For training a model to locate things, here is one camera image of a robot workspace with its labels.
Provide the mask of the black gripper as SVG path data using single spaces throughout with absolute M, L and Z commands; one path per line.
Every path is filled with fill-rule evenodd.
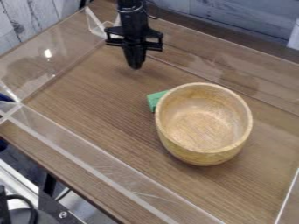
M 121 25 L 106 29 L 107 44 L 122 47 L 127 64 L 141 69 L 146 62 L 146 51 L 163 50 L 165 35 L 150 27 L 143 7 L 118 8 L 118 14 Z

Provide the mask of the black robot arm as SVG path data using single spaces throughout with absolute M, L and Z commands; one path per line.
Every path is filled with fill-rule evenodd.
M 107 45 L 123 49 L 126 62 L 135 70 L 146 62 L 149 51 L 163 50 L 165 34 L 150 27 L 146 0 L 117 0 L 121 25 L 107 27 Z

